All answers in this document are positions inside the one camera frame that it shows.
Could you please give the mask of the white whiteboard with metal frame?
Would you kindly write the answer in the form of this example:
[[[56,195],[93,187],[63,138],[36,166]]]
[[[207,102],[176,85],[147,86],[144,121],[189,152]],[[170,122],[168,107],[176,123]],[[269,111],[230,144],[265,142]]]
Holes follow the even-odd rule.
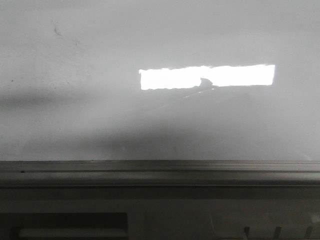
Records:
[[[1,1],[2,187],[319,183],[319,1]]]

